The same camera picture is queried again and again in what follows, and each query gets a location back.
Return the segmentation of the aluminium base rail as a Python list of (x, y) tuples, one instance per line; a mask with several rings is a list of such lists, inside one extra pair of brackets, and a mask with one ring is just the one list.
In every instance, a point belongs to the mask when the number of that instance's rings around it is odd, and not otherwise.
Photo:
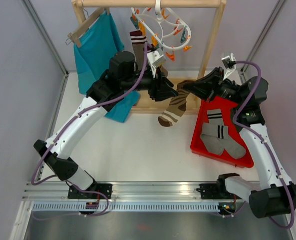
[[(98, 182), (100, 192), (112, 201), (122, 202), (194, 202), (205, 200), (232, 201), (233, 194), (220, 194), (214, 181), (115, 181)], [(63, 181), (46, 181), (33, 186), (26, 183), (23, 200), (69, 200), (69, 186)]]

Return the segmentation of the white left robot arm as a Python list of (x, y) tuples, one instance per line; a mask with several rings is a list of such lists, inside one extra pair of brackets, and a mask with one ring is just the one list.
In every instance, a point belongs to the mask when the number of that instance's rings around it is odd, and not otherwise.
[(133, 53), (117, 52), (65, 125), (47, 140), (34, 143), (41, 160), (69, 185), (70, 199), (109, 198), (109, 192), (100, 189), (95, 179), (70, 157), (72, 150), (98, 120), (125, 98), (125, 93), (147, 91), (156, 102), (177, 96), (173, 84), (160, 70), (164, 62), (163, 52), (156, 49), (145, 55), (139, 69)]

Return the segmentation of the beige sock maroon striped cuff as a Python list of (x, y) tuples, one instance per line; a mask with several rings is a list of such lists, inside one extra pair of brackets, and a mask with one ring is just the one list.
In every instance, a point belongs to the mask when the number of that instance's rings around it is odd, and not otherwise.
[(138, 65), (142, 65), (144, 60), (144, 44), (147, 42), (147, 38), (140, 30), (132, 31), (129, 35), (136, 62)]

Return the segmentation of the wooden clothes rack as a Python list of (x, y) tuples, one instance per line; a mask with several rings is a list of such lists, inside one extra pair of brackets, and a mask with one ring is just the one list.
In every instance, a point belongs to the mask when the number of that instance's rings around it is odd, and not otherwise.
[[(217, 33), (220, 27), (226, 1), (224, 0), (73, 0), (72, 7), (76, 15), (79, 27), (68, 35), (68, 38), (72, 40), (77, 46), (81, 46), (79, 38), (95, 23), (95, 21), (104, 12), (109, 13), (110, 8), (131, 8), (132, 14), (139, 21), (139, 28), (143, 32), (149, 32), (152, 37), (159, 44), (158, 50), (152, 53), (147, 53), (147, 65), (152, 69), (152, 74), (156, 74), (156, 70), (161, 64), (165, 62), (165, 55), (168, 50), (173, 52), (183, 50), (186, 51), (190, 48), (188, 43), (191, 40), (191, 29), (190, 27), (172, 10), (173, 8), (212, 8), (215, 9), (214, 18), (211, 25), (211, 30), (205, 46), (201, 66), (199, 69), (198, 77), (204, 76), (206, 67), (208, 65), (211, 53), (215, 44)], [(158, 37), (144, 22), (144, 17), (148, 16), (148, 9), (154, 8), (157, 13), (153, 18), (159, 25), (166, 22), (166, 18), (162, 15), (163, 10), (167, 10), (170, 15), (175, 17), (177, 20), (173, 24), (176, 28), (182, 27), (188, 32), (186, 40), (180, 46), (167, 46), (164, 40), (173, 35), (169, 33)]]

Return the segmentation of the grey sock black stripes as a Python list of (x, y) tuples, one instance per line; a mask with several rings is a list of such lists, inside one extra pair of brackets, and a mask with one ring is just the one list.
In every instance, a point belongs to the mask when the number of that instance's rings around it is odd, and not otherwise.
[(218, 138), (226, 151), (233, 159), (240, 159), (246, 154), (246, 149), (229, 135), (229, 127), (224, 124), (220, 109), (207, 110), (208, 122), (202, 124), (200, 135), (209, 135)]

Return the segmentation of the red plastic tray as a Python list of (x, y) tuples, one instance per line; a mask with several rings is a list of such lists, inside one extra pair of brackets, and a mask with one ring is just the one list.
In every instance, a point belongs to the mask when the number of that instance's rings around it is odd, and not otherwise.
[[(223, 99), (218, 96), (215, 97), (214, 100), (211, 102), (201, 101), (201, 106), (199, 109), (194, 133), (193, 133), (191, 144), (190, 144), (190, 149), (192, 153), (201, 155), (213, 160), (217, 160), (223, 163), (227, 163), (239, 168), (252, 168), (254, 166), (254, 162), (252, 160), (252, 157), (250, 155), (250, 152), (245, 142), (242, 140), (236, 126), (232, 123), (231, 110), (237, 106), (238, 106), (237, 103), (232, 102), (228, 99)], [(200, 138), (200, 135), (202, 132), (202, 125), (203, 123), (208, 122), (207, 111), (215, 110), (215, 109), (221, 110), (223, 122), (226, 126), (228, 126), (229, 135), (237, 143), (239, 143), (242, 147), (246, 149), (246, 154), (242, 158), (234, 159), (232, 156), (228, 154), (226, 150), (223, 151), (221, 155), (216, 155), (206, 150), (206, 147)]]

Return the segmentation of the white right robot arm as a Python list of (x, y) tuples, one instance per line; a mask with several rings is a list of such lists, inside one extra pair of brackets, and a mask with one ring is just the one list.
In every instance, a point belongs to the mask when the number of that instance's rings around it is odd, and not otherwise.
[(254, 162), (259, 184), (244, 180), (236, 173), (222, 174), (217, 179), (216, 192), (226, 198), (235, 194), (248, 202), (257, 218), (290, 214), (296, 209), (296, 184), (280, 163), (268, 137), (260, 104), (267, 99), (268, 82), (257, 76), (238, 85), (225, 78), (221, 67), (205, 77), (186, 82), (183, 89), (201, 100), (213, 101), (216, 97), (236, 103), (231, 110), (231, 121), (237, 128)]

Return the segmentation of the wooden clothes hanger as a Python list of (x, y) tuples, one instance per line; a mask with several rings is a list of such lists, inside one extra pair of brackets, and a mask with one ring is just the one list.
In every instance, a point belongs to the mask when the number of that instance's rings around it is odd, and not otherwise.
[(65, 41), (66, 45), (70, 43), (76, 44), (78, 47), (81, 47), (80, 37), (84, 35), (87, 30), (97, 21), (97, 19), (103, 14), (110, 14), (110, 9), (100, 7), (96, 9), (74, 32), (70, 32), (67, 35), (67, 39)]

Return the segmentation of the teal t-shirt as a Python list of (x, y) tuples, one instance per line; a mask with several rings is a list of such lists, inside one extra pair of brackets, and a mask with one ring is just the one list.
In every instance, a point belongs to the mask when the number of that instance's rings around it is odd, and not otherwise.
[(86, 91), (108, 69), (110, 59), (124, 50), (111, 14), (102, 13), (96, 22), (80, 38), (81, 46), (73, 46), (78, 74), (79, 93)]

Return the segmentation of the white clip hanger frame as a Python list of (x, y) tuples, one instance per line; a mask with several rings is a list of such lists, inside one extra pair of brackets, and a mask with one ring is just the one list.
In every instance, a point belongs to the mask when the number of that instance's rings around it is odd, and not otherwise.
[(192, 48), (189, 26), (171, 8), (161, 7), (159, 0), (153, 7), (133, 7), (131, 12), (131, 16), (144, 24), (146, 35), (156, 38), (162, 50), (186, 52)]

